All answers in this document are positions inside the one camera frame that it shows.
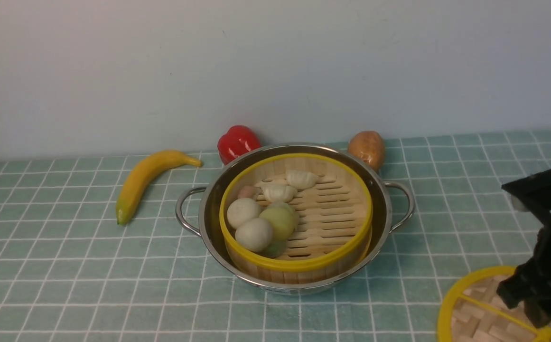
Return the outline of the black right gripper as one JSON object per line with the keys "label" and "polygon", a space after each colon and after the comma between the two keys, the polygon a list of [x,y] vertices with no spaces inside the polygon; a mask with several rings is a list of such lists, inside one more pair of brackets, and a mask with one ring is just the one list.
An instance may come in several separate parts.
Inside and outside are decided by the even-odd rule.
{"label": "black right gripper", "polygon": [[515,210],[530,212],[542,227],[532,256],[513,274],[499,282],[497,296],[508,309],[523,301],[524,314],[533,327],[551,322],[551,169],[502,185]]}

